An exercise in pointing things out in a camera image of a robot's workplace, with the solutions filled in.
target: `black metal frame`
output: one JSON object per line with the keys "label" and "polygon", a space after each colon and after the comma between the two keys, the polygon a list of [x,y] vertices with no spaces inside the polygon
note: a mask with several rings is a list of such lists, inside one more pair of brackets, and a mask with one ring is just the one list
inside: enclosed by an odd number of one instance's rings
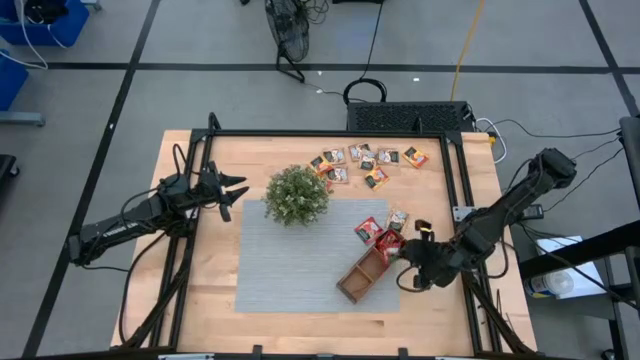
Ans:
{"label": "black metal frame", "polygon": [[[458,167],[460,171],[460,178],[462,183],[462,191],[465,198],[465,205],[473,206],[473,194],[471,191],[471,182],[469,178],[469,173],[467,169],[466,158],[464,154],[462,136],[460,132],[455,131],[446,131],[446,132],[424,132],[422,131],[421,126],[416,127],[416,132],[382,132],[382,131],[307,131],[307,130],[223,130],[220,128],[217,121],[215,121],[215,126],[212,129],[211,126],[209,129],[193,129],[189,141],[189,149],[187,151],[187,165],[185,166],[185,175],[189,176],[190,170],[193,168],[195,164],[195,154],[197,147],[200,142],[204,140],[204,151],[201,159],[201,168],[209,161],[211,155],[211,149],[213,144],[213,139],[216,136],[249,136],[249,137],[366,137],[366,138],[426,138],[426,139],[437,139],[440,144],[440,150],[442,154],[442,162],[443,162],[443,170],[445,176],[445,182],[447,186],[447,193],[449,197],[450,209],[451,209],[451,219],[453,222],[453,226],[455,228],[456,223],[454,220],[453,207],[458,206],[458,198],[456,194],[456,185],[454,181],[453,168],[451,163],[449,144],[452,144],[456,151],[456,159],[458,162]],[[199,217],[196,216],[193,221],[192,234],[187,236],[185,251],[183,256],[183,263],[180,265],[180,269],[186,265],[186,277],[183,281],[179,283],[179,289],[176,291],[176,305],[174,309],[174,316],[171,322],[171,330],[168,346],[159,347],[160,333],[163,324],[162,316],[155,317],[153,319],[153,326],[150,327],[147,334],[149,335],[149,348],[115,348],[108,352],[96,352],[96,353],[85,353],[85,354],[70,354],[70,355],[62,355],[55,357],[42,357],[42,358],[51,358],[51,359],[119,359],[119,358],[130,358],[130,359],[151,359],[153,356],[156,356],[159,353],[155,351],[160,349],[163,354],[176,354],[176,349],[178,346],[180,329],[182,325],[182,318],[184,313],[184,305],[186,299],[186,290],[188,287],[189,280],[189,272],[191,268],[191,260],[193,255],[193,249],[195,247],[195,235],[197,229]],[[169,244],[169,250],[167,252],[167,258],[165,260],[162,282],[160,285],[160,294],[165,294],[170,288],[175,289],[175,277],[174,280],[171,281],[171,276],[173,273],[173,264],[176,259],[176,252],[178,248],[178,242],[180,240],[177,238],[172,238]],[[481,273],[486,274],[486,268],[483,264],[480,268]],[[477,318],[477,309],[481,308],[481,306],[476,306],[474,295],[471,291],[470,281],[468,279],[463,279],[463,289],[464,289],[464,297],[465,297],[465,307],[469,322],[469,335],[471,339],[471,344],[473,348],[473,353],[475,357],[482,358],[505,358],[505,359],[540,359],[539,355],[532,354],[508,354],[502,352],[501,347],[501,338],[499,331],[496,328],[496,324],[494,324],[490,319],[487,320],[487,326],[489,329],[489,340],[491,343],[491,351],[487,351],[483,349],[482,339],[480,334],[480,324]],[[491,300],[491,289],[489,285],[489,281],[487,279],[482,279],[475,286],[475,291],[480,289],[481,293],[485,296],[485,303],[488,301],[490,304],[493,304]],[[164,313],[164,307],[166,307],[166,303],[157,304],[154,307],[154,310],[157,310],[158,307],[161,307],[162,313]],[[135,347],[139,347],[142,345],[142,341],[134,342]],[[215,353],[216,359],[251,359],[251,360],[259,360],[259,359],[318,359],[322,357],[318,354],[308,354],[308,355],[292,355],[292,354],[262,354],[262,346],[255,345],[252,353]],[[435,359],[434,356],[427,357],[416,357],[409,356],[408,350],[406,348],[399,348],[397,356],[343,356],[343,355],[332,355],[331,359]]]}
{"label": "black metal frame", "polygon": [[[207,136],[208,130],[206,129],[194,129],[192,131],[189,149],[187,152],[187,166],[185,167],[185,175],[188,175],[190,169],[192,169],[194,164],[194,157],[196,153],[196,147],[198,146],[200,140],[203,136]],[[456,195],[456,188],[453,176],[453,170],[451,165],[451,158],[449,153],[449,142],[454,144],[454,148],[456,150],[456,156],[458,160],[458,165],[460,169],[460,177],[462,180],[462,190],[465,197],[465,204],[467,206],[473,206],[473,195],[471,192],[471,182],[469,179],[469,174],[466,165],[466,159],[464,155],[464,149],[462,146],[462,137],[459,132],[422,132],[418,131],[418,133],[389,133],[389,132],[376,132],[376,131],[305,131],[305,130],[222,130],[217,128],[214,134],[211,136],[212,140],[214,136],[279,136],[279,137],[380,137],[380,138],[428,138],[428,139],[438,139],[440,143],[440,150],[442,154],[443,160],[443,168],[444,168],[444,176],[447,184],[447,192],[449,196],[449,203],[451,208],[451,218],[453,221],[453,207],[458,206],[458,198]],[[209,156],[211,153],[211,144],[212,141],[205,142],[205,149],[203,152],[203,164],[209,160]],[[176,250],[179,239],[171,239],[169,245],[169,251],[167,253],[167,258],[165,261],[165,266],[163,270],[162,283],[160,293],[166,291],[169,280],[171,278],[171,274],[173,273],[173,264],[176,258]],[[192,254],[193,247],[195,246],[195,228],[194,234],[187,238],[185,248],[185,254]],[[191,264],[191,258],[187,259],[189,266]],[[481,268],[481,272],[486,273],[486,269],[484,266]],[[168,346],[172,349],[177,348],[178,339],[180,334],[180,327],[182,322],[182,314],[184,312],[184,302],[186,297],[186,289],[188,286],[188,279],[182,284],[180,291],[176,295],[176,307],[174,310],[174,317],[171,323],[171,335],[169,338]],[[491,290],[489,286],[488,280],[484,279],[481,281],[481,287],[484,293],[491,299]],[[479,354],[483,351],[482,349],[482,341],[480,336],[480,326],[478,324],[478,318],[476,313],[476,305],[473,298],[472,293],[466,287],[464,288],[464,296],[465,296],[465,306],[468,314],[468,321],[470,326],[470,337],[471,343],[473,346],[474,354]],[[494,324],[491,321],[488,321],[489,325],[489,336],[492,344],[493,352],[502,351],[500,345],[500,338],[497,330],[494,327]],[[158,346],[159,344],[159,334],[162,328],[162,320],[159,320],[151,334],[150,338],[150,346]],[[216,358],[218,358],[221,354],[216,353]],[[240,354],[226,354],[232,357],[239,356]]]}

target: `blue bin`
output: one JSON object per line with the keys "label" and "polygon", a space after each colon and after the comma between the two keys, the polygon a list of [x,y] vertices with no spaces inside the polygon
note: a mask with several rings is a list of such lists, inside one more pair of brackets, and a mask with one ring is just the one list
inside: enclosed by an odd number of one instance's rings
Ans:
{"label": "blue bin", "polygon": [[[66,47],[75,44],[80,35],[80,31],[82,31],[84,24],[89,18],[89,10],[87,10],[80,0],[59,1],[64,1],[65,6],[69,9],[69,14],[60,17],[55,23],[51,24],[51,32],[49,32],[48,25],[30,24],[25,18],[25,28],[31,44],[59,46],[53,36]],[[27,45],[27,40],[22,33],[20,18],[17,12],[15,12],[15,6],[13,5],[14,0],[0,0],[0,3],[0,17],[15,21],[0,24],[0,36],[9,44]]]}
{"label": "blue bin", "polygon": [[[0,49],[0,51],[9,55],[7,50]],[[28,75],[24,65],[0,56],[0,111],[9,110]]]}

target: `wooden tray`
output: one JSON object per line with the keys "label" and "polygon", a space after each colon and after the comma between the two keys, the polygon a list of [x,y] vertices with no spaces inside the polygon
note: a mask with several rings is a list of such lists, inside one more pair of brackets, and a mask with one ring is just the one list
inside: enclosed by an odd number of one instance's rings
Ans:
{"label": "wooden tray", "polygon": [[338,281],[336,286],[352,303],[357,303],[389,268],[380,251],[372,246]]}

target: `snack packet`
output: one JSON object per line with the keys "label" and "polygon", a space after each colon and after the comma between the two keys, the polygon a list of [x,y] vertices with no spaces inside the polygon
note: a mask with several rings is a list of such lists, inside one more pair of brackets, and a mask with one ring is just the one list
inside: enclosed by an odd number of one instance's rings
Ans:
{"label": "snack packet", "polygon": [[316,172],[316,174],[321,175],[326,173],[327,171],[333,169],[333,166],[329,164],[327,159],[324,156],[320,155],[317,158],[311,160],[309,162],[309,166]]}
{"label": "snack packet", "polygon": [[389,175],[385,174],[379,166],[376,166],[364,177],[364,181],[375,191],[389,181]]}
{"label": "snack packet", "polygon": [[347,161],[344,154],[344,148],[324,150],[322,151],[322,155],[331,164],[344,164]]}
{"label": "snack packet", "polygon": [[378,165],[399,165],[400,152],[396,149],[378,149]]}
{"label": "snack packet", "polygon": [[373,216],[371,216],[362,224],[358,225],[354,231],[365,245],[370,245],[384,230],[378,225]]}
{"label": "snack packet", "polygon": [[407,151],[405,151],[402,156],[407,159],[407,161],[413,165],[416,169],[419,169],[424,163],[429,160],[429,157],[422,153],[420,150],[417,150],[413,146],[410,147]]}
{"label": "snack packet", "polygon": [[351,161],[360,160],[360,153],[363,150],[371,150],[369,149],[369,144],[355,144],[349,146],[349,154],[351,155]]}
{"label": "snack packet", "polygon": [[399,234],[402,233],[402,228],[404,228],[404,224],[407,223],[409,219],[409,214],[404,211],[391,209],[389,212],[389,217],[387,217],[387,228],[393,229],[397,231]]}
{"label": "snack packet", "polygon": [[399,258],[400,249],[406,244],[406,240],[393,229],[388,229],[376,238],[374,245],[383,256],[384,262],[390,264]]}
{"label": "snack packet", "polygon": [[327,172],[327,178],[336,184],[349,183],[349,176],[347,175],[347,168],[334,167]]}
{"label": "snack packet", "polygon": [[376,153],[369,150],[362,150],[360,152],[360,164],[358,168],[362,170],[371,171],[376,166]]}

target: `yellow cable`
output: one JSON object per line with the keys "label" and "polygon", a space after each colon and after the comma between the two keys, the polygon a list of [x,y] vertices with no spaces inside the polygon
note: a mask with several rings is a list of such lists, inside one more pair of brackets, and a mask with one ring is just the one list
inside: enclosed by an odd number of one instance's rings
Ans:
{"label": "yellow cable", "polygon": [[453,77],[453,86],[451,87],[451,99],[449,101],[453,101],[453,97],[456,94],[456,87],[458,86],[458,75],[460,74],[460,65],[462,65],[462,59],[464,59],[464,55],[467,53],[469,49],[469,44],[471,44],[471,39],[473,38],[473,34],[476,32],[476,25],[478,24],[478,19],[480,18],[480,14],[482,14],[482,9],[484,9],[484,1],[480,0],[478,4],[478,9],[476,10],[476,16],[473,18],[473,23],[471,24],[471,29],[469,29],[469,33],[467,34],[467,40],[464,42],[464,47],[462,48],[462,52],[460,53],[460,58],[458,59],[458,64],[456,65],[456,74]]}

